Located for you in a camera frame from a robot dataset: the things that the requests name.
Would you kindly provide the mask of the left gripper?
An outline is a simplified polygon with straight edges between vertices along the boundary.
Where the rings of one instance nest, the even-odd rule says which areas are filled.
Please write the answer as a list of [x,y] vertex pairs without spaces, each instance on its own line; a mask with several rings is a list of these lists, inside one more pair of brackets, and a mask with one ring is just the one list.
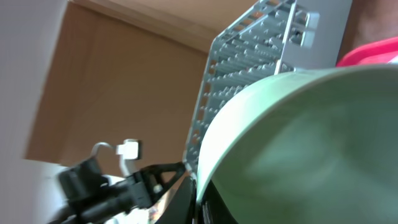
[[138,208],[151,208],[185,173],[182,162],[144,167],[127,177],[129,193]]

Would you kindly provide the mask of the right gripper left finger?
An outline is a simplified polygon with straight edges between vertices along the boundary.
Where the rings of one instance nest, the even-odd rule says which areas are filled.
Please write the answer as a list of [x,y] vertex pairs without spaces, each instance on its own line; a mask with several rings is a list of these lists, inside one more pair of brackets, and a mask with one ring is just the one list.
[[195,203],[195,181],[186,177],[155,224],[191,224]]

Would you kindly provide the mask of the green bowl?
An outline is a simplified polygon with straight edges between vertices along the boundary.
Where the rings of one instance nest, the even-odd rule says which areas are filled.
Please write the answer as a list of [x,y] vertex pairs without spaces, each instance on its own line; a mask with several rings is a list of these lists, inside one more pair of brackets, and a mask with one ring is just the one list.
[[238,223],[396,223],[397,65],[281,73],[241,90],[201,144]]

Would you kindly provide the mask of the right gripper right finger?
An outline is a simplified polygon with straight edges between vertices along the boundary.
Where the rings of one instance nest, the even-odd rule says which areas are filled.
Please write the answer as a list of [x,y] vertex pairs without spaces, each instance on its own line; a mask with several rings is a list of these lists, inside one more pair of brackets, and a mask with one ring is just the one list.
[[198,206],[199,224],[238,224],[229,212],[212,181],[209,182]]

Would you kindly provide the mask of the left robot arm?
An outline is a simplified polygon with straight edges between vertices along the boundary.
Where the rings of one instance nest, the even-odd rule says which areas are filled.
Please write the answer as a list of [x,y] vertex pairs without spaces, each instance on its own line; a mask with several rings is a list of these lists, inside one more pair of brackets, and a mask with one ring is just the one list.
[[67,205],[49,223],[105,223],[134,208],[151,208],[184,173],[182,162],[155,164],[111,185],[91,157],[58,174]]

